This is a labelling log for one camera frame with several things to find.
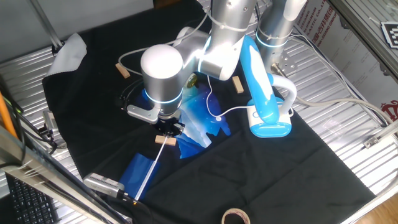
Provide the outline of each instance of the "black cloth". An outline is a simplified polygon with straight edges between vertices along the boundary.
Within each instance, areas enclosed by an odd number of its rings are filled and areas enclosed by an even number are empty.
[[[203,18],[194,0],[142,12],[81,34],[87,55],[78,70],[52,75],[44,90],[61,135],[82,176],[96,172],[119,180],[139,152],[155,158],[159,134],[151,125],[120,109],[117,97],[128,84],[116,70],[118,57],[130,50],[173,40],[184,26]],[[209,20],[201,30],[209,31]],[[123,63],[139,71],[142,54]],[[238,64],[234,75],[240,76]],[[199,82],[206,78],[199,75]],[[231,80],[212,79],[221,110],[245,105],[248,91],[236,94]],[[226,115],[231,130],[217,136],[203,152],[179,159],[178,146],[166,146],[143,202],[154,223],[220,223],[229,208],[241,208],[252,223],[339,223],[374,195],[341,162],[313,130],[295,114],[284,138],[261,139],[249,130],[246,110]],[[150,223],[144,208],[111,200],[115,209]]]

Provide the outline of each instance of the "wooden block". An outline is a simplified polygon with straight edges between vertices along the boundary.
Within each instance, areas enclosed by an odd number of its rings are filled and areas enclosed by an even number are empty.
[[[165,137],[164,136],[156,136],[155,142],[159,144],[163,144]],[[166,144],[169,146],[175,146],[177,139],[175,138],[167,138]]]
[[[120,74],[122,74],[122,76],[124,78],[129,78],[130,77],[130,73],[129,71],[127,71],[125,68],[123,68],[119,63],[117,63],[116,68],[119,70]]]
[[[232,77],[232,81],[234,81],[234,86],[237,93],[243,93],[243,86],[239,77]]]

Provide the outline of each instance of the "metal clamp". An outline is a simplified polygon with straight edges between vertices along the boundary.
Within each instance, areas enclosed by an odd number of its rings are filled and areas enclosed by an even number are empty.
[[[375,134],[371,139],[367,140],[364,145],[366,149],[369,149],[373,145],[381,142],[383,139],[398,132],[398,120],[394,121],[392,124],[388,125],[382,131]]]
[[[140,120],[143,120],[145,122],[148,122],[150,124],[156,124],[157,123],[157,117],[159,115],[160,109],[158,108],[152,108],[151,110],[144,110],[142,108],[139,108],[138,106],[134,105],[129,105],[127,106],[127,114],[130,116],[133,116],[135,118],[138,118]]]

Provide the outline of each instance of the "white cable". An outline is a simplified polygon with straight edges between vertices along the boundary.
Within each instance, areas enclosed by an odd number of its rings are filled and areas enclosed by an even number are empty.
[[[304,39],[308,42],[309,46],[311,46],[311,48],[313,49],[313,51],[318,55],[318,57],[321,59],[321,62],[323,63],[323,61],[325,61],[332,69],[333,66],[326,60],[324,59],[314,48],[314,46],[310,43],[310,41],[307,39],[306,36],[304,35],[292,35],[291,37],[296,37],[296,36],[300,36],[300,37],[304,37]],[[350,93],[352,94],[353,92],[350,90],[350,88],[348,87],[347,82],[344,80],[343,75],[335,70],[335,72],[340,76],[340,78],[342,79],[342,82],[345,84],[345,86],[347,87],[347,89],[350,91]],[[324,101],[324,102],[319,102],[319,103],[312,103],[312,102],[308,102],[304,99],[302,99],[301,97],[297,96],[296,97],[297,100],[299,100],[301,103],[305,104],[305,105],[309,105],[309,106],[327,106],[333,103],[340,103],[340,102],[353,102],[353,103],[359,103],[362,104],[364,106],[366,106],[369,109],[372,109],[373,111],[375,111],[377,114],[379,114],[380,116],[382,116],[387,122],[387,124],[391,124],[393,121],[390,119],[390,117],[388,117],[387,114],[385,114],[383,111],[381,111],[377,106],[374,106],[371,103],[368,103],[367,101],[364,100],[359,100],[359,99],[355,99],[355,98],[342,98],[342,99],[335,99],[335,100],[330,100],[330,101]]]
[[[211,93],[213,92],[213,89],[212,89],[211,84],[210,84],[210,78],[209,78],[209,76],[207,76],[207,81],[209,82],[210,92],[209,92],[209,94],[207,95],[207,98],[206,98],[206,106],[207,106],[207,110],[209,111],[209,114],[212,115],[213,117],[215,117],[217,121],[221,121],[221,117],[224,116],[226,113],[230,112],[231,110],[235,110],[235,109],[247,109],[247,108],[252,107],[252,106],[236,106],[236,107],[234,107],[234,108],[228,109],[227,111],[225,111],[224,113],[222,113],[222,114],[220,114],[220,115],[214,115],[214,114],[212,114],[212,113],[210,112],[210,109],[209,109],[209,97],[210,97]]]
[[[266,37],[267,37],[267,40],[271,40],[271,39],[284,39],[284,38],[286,38],[286,37],[289,37],[290,34],[291,34],[292,31],[293,31],[293,29],[292,29],[292,30],[289,32],[289,34],[287,34],[287,35],[284,36],[284,37],[273,37],[273,36],[267,35],[265,32],[263,32],[263,31],[260,29],[260,27],[257,27],[257,30],[260,31],[260,33],[261,33],[262,35],[266,36]]]
[[[236,32],[246,32],[248,29],[248,27],[246,27],[245,29],[230,27],[227,24],[222,24],[221,22],[218,22],[215,18],[213,18],[213,16],[210,15],[210,13],[208,11],[205,11],[205,13],[211,19],[211,21],[213,21],[221,29],[229,29],[229,30],[236,31]]]
[[[164,148],[164,145],[166,144],[167,138],[168,138],[168,136],[166,136],[166,137],[164,138],[164,142],[163,142],[162,146],[160,147],[159,153],[157,154],[157,157],[156,157],[155,161],[152,163],[152,165],[150,165],[150,168],[149,168],[149,170],[148,170],[148,173],[147,173],[147,175],[145,176],[145,179],[144,179],[144,181],[142,182],[141,186],[139,187],[139,190],[138,190],[138,192],[137,192],[137,195],[134,197],[134,200],[135,200],[135,201],[138,201],[138,200],[139,200],[139,197],[141,196],[142,192],[144,191],[144,188],[145,188],[145,186],[147,185],[147,182],[148,182],[148,180],[149,180],[149,178],[150,178],[150,175],[152,174],[152,172],[153,172],[154,169],[155,169],[157,160],[159,159],[160,154],[161,154],[162,151],[163,151],[163,148]]]
[[[180,40],[186,39],[187,37],[190,37],[194,32],[196,32],[196,31],[203,25],[203,23],[205,22],[207,16],[208,16],[208,14],[206,13],[205,16],[204,16],[204,18],[202,19],[202,21],[199,23],[199,25],[198,25],[192,32],[190,32],[189,34],[187,34],[187,35],[185,35],[185,36],[183,36],[183,37],[180,37],[180,38],[177,38],[177,39],[175,39],[175,40],[173,40],[173,41],[167,42],[167,43],[165,43],[165,44],[167,44],[167,45],[169,45],[169,44],[174,44],[174,43],[177,42],[177,41],[180,41]],[[133,51],[127,52],[127,53],[125,53],[125,54],[122,54],[122,56],[120,56],[120,57],[119,57],[119,60],[118,60],[120,66],[122,66],[122,68],[126,69],[126,70],[129,71],[129,72],[135,73],[135,74],[137,74],[137,75],[142,75],[140,72],[136,72],[136,71],[134,71],[134,70],[132,70],[132,69],[130,69],[130,68],[125,67],[125,66],[122,64],[122,61],[121,61],[121,60],[122,60],[125,56],[127,56],[127,55],[131,55],[131,54],[135,54],[135,53],[138,53],[138,52],[142,52],[142,51],[144,51],[144,50],[147,50],[148,48],[149,48],[149,47],[144,47],[143,49],[133,50]]]

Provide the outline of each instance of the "gray cable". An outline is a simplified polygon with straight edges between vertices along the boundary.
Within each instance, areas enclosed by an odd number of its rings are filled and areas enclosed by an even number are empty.
[[[272,65],[275,68],[275,71],[279,74],[282,75],[283,77],[287,78],[287,76],[285,75],[284,72],[282,72],[282,70],[279,68],[278,65],[273,64]],[[393,121],[391,120],[390,117],[388,117],[387,114],[385,114],[383,111],[381,111],[377,106],[374,106],[371,103],[368,103],[366,101],[360,100],[360,99],[354,99],[354,98],[341,98],[341,99],[335,99],[335,100],[329,100],[329,101],[324,101],[324,102],[319,102],[319,103],[313,103],[313,102],[308,102],[306,100],[304,100],[303,98],[297,96],[296,99],[308,106],[328,106],[328,105],[332,105],[333,103],[341,103],[341,102],[353,102],[353,103],[360,103],[364,106],[367,106],[369,108],[371,108],[372,110],[376,111],[380,116],[382,116],[388,124],[391,124]]]

